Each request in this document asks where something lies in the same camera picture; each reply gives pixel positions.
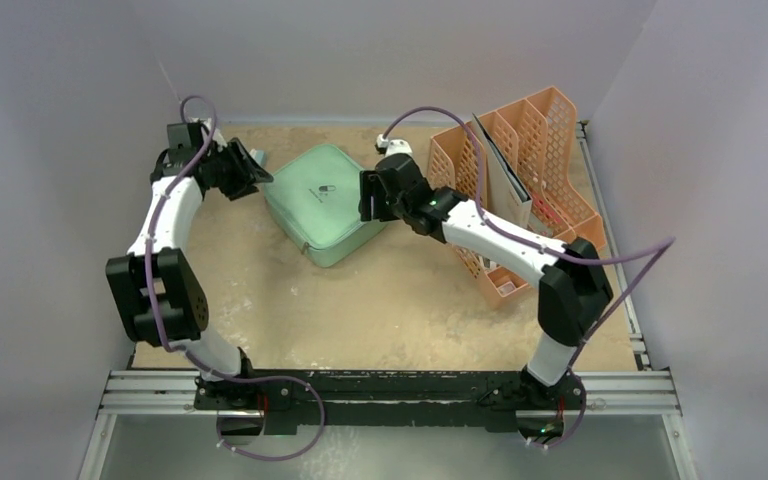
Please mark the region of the mint green case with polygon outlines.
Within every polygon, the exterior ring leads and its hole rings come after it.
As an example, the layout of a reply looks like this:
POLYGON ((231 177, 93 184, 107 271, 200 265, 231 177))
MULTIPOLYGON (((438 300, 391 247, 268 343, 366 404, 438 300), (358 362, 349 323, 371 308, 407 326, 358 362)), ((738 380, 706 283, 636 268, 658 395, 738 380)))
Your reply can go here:
POLYGON ((362 167, 333 144, 320 144, 277 169, 264 186, 268 210, 314 265, 329 268, 386 228, 360 220, 362 167))

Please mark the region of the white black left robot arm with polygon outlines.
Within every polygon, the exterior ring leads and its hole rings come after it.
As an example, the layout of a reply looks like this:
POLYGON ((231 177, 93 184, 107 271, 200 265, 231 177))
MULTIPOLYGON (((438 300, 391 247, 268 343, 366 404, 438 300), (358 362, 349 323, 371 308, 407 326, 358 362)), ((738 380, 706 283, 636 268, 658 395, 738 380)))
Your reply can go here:
POLYGON ((215 122, 189 119, 167 127, 168 146, 150 174, 151 203, 136 240, 111 258, 105 275, 127 337, 184 356, 232 408, 257 399, 258 382, 244 351, 210 324, 207 295, 187 257, 191 227, 210 190, 235 201, 274 177, 237 138, 215 122))

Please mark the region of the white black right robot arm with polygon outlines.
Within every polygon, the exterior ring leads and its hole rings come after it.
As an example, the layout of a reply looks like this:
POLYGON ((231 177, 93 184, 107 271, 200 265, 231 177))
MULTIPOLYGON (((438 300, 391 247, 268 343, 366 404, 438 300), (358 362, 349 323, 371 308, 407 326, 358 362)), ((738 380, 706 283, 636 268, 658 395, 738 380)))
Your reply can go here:
POLYGON ((515 274, 538 292, 542 330, 521 381, 524 399, 544 407, 561 391, 586 334, 613 298, 595 247, 537 235, 481 209, 450 187, 433 188, 413 158, 384 157, 359 175, 364 222, 401 220, 421 236, 474 252, 515 274))

